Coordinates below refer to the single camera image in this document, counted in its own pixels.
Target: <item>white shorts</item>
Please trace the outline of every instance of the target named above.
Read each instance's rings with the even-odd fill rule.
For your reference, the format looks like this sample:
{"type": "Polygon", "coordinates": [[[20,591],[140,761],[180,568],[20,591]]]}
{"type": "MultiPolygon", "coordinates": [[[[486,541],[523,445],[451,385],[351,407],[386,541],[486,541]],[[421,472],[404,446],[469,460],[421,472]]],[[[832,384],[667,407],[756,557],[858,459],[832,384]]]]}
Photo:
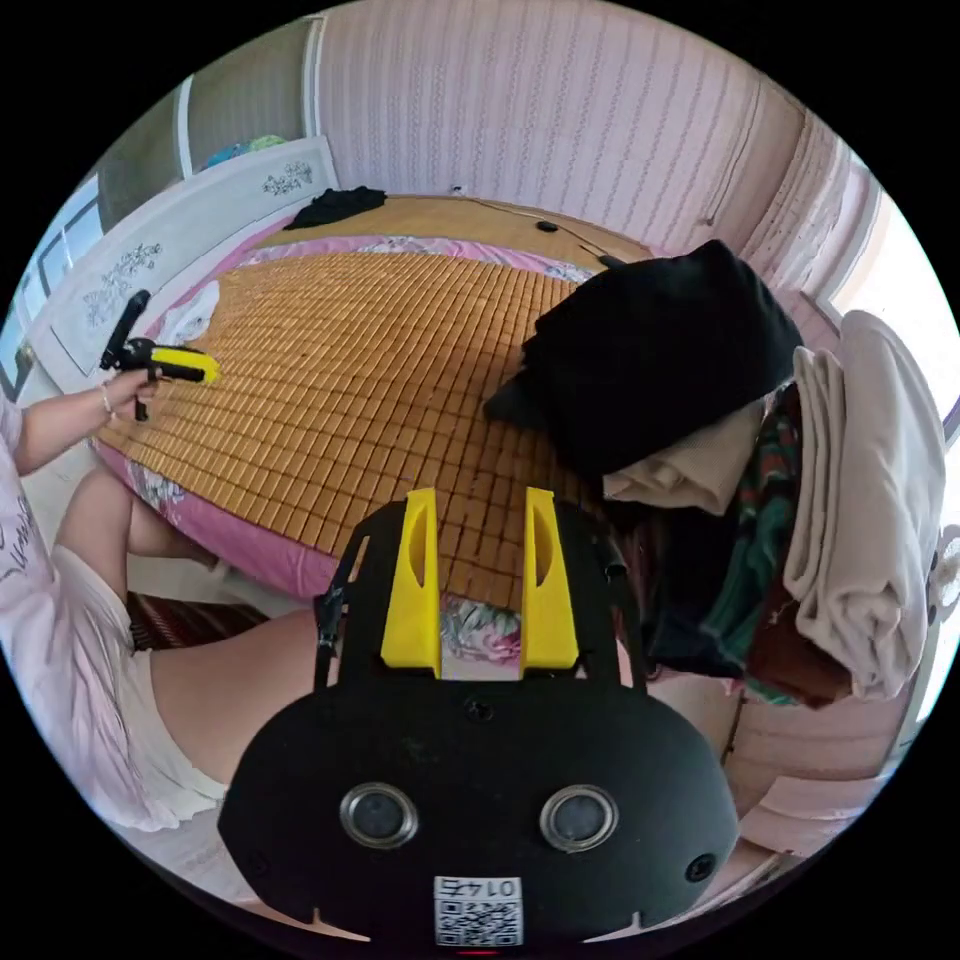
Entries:
{"type": "Polygon", "coordinates": [[[55,546],[51,560],[62,589],[101,627],[116,697],[116,709],[127,732],[128,757],[155,813],[157,827],[176,827],[216,807],[226,786],[202,773],[170,736],[153,697],[150,652],[133,652],[130,615],[109,584],[66,547],[55,546]]]}

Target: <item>woman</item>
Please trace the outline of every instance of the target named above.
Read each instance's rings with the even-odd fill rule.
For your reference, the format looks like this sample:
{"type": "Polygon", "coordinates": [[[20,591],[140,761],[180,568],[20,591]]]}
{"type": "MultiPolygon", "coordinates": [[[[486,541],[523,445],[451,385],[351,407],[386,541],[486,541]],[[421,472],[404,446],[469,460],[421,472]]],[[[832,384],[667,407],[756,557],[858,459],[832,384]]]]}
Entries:
{"type": "Polygon", "coordinates": [[[247,744],[312,687],[311,612],[219,643],[134,652],[127,554],[210,568],[216,558],[105,469],[80,482],[48,554],[20,483],[112,417],[132,419],[155,391],[136,371],[26,411],[0,394],[0,642],[34,722],[100,817],[125,836],[204,823],[210,842],[247,744]]]}

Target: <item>sticker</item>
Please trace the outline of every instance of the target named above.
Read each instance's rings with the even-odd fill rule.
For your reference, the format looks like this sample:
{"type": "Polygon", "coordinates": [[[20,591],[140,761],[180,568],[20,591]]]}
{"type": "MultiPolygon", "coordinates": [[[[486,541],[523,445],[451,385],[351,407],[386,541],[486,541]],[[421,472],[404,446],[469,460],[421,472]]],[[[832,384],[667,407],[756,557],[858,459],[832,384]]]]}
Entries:
{"type": "Polygon", "coordinates": [[[518,947],[523,943],[519,877],[434,877],[437,944],[518,947]]]}

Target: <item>qr code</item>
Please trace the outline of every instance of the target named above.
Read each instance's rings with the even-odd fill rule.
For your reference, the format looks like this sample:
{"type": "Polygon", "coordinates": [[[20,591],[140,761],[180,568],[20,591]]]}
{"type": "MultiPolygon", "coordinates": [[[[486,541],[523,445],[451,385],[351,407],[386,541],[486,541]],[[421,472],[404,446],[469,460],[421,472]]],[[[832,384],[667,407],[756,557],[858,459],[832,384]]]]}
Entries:
{"type": "Polygon", "coordinates": [[[437,943],[457,947],[513,947],[522,942],[520,900],[437,900],[437,943]]]}

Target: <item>pink shirt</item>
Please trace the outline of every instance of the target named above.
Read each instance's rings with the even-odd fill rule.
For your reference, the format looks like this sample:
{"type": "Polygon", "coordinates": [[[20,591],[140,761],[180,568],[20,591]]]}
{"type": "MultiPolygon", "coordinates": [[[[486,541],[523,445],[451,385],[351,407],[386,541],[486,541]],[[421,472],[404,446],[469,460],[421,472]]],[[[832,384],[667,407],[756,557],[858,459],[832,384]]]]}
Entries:
{"type": "Polygon", "coordinates": [[[103,819],[156,829],[129,762],[116,664],[130,643],[51,562],[13,461],[23,414],[0,391],[0,645],[33,722],[103,819]]]}

